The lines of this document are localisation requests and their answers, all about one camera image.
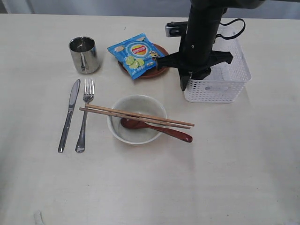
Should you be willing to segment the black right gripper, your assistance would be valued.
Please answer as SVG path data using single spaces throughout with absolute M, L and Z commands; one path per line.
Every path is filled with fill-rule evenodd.
M 211 67 L 222 62 L 230 64 L 233 55 L 230 52 L 212 50 L 215 39 L 232 39 L 218 34 L 221 23 L 187 21 L 187 30 L 181 36 L 179 51 L 157 58 L 156 68 L 177 68 L 180 76 L 180 88 L 185 91 L 189 79 L 203 80 L 211 74 Z

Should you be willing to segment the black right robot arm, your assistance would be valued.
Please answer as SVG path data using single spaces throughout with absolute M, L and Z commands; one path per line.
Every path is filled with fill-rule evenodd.
M 204 79 L 211 73 L 211 67 L 219 63 L 231 64 L 230 52 L 212 49 L 216 38 L 231 40 L 218 33 L 221 18 L 228 8 L 255 9 L 262 0 L 193 0 L 188 21 L 170 22 L 165 26 L 167 37 L 180 37 L 179 50 L 157 59 L 157 69 L 177 68 L 180 87 L 184 91 L 190 78 Z

